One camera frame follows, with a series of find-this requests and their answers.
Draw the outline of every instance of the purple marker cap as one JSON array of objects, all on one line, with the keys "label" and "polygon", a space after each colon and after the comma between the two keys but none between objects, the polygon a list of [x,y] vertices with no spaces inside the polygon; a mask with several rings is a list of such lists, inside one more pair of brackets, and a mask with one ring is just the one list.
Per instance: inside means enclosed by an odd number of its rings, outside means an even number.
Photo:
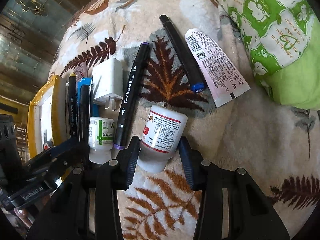
[{"label": "purple marker cap", "polygon": [[125,149],[125,146],[120,146],[120,145],[117,145],[117,144],[113,144],[113,147],[114,148],[116,148],[116,149],[118,149],[118,150],[123,150],[123,149]]}]

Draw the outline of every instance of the black pen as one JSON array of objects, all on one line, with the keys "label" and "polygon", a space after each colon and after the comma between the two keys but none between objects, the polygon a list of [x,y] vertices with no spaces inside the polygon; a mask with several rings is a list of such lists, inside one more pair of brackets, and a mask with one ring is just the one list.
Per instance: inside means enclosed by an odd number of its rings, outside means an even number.
[{"label": "black pen", "polygon": [[179,33],[177,32],[167,15],[161,15],[160,21],[162,22],[164,30],[169,36],[169,40],[171,41],[172,46],[177,53],[178,59],[180,60],[181,66],[187,75],[190,89],[194,93],[201,92],[202,90],[204,90],[205,86],[198,63],[193,57],[191,51],[187,49],[183,44]]},{"label": "black pen", "polygon": [[113,146],[119,150],[124,149],[127,144],[127,136],[131,128],[134,105],[137,101],[141,85],[141,78],[149,53],[149,43],[141,43],[131,68],[127,89],[124,91],[117,122],[117,130],[113,140]]}]

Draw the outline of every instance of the red sticker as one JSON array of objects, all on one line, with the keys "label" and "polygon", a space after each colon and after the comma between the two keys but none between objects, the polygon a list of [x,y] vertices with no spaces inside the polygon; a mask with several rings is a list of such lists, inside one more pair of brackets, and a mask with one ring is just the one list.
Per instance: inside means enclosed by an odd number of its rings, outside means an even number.
[{"label": "red sticker", "polygon": [[143,133],[144,133],[145,135],[147,135],[148,132],[149,132],[149,128],[145,126],[144,129],[143,129]]}]

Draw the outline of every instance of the qr code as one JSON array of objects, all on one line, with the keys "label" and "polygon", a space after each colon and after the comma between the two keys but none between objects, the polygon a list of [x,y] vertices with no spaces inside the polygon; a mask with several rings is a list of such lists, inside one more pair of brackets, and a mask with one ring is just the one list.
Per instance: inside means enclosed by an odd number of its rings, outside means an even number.
[{"label": "qr code", "polygon": [[206,54],[205,54],[203,51],[197,53],[196,55],[197,55],[197,57],[198,57],[199,60],[201,60],[201,59],[203,59],[203,58],[206,57]]}]

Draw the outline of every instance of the black marker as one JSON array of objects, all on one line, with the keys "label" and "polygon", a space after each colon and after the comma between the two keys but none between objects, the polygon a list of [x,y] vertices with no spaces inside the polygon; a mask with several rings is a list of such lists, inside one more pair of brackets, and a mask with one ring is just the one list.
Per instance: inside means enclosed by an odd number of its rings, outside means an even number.
[{"label": "black marker", "polygon": [[191,51],[183,44],[179,33],[174,28],[167,15],[161,15],[160,21],[162,22],[164,30],[169,36],[172,46],[177,53],[178,59],[180,60],[181,66],[187,75],[190,89],[194,93],[201,92],[204,90],[204,81],[198,63],[193,57]]},{"label": "black marker", "polygon": [[68,85],[68,116],[69,116],[69,131],[70,137],[78,138],[77,120],[76,120],[76,74],[72,73],[69,76]]},{"label": "black marker", "polygon": [[134,105],[138,97],[143,69],[145,67],[145,61],[149,56],[149,52],[149,43],[141,43],[129,75],[127,89],[124,91],[118,117],[116,135],[113,140],[113,146],[119,150],[124,149],[127,144],[127,136],[131,127]]}]

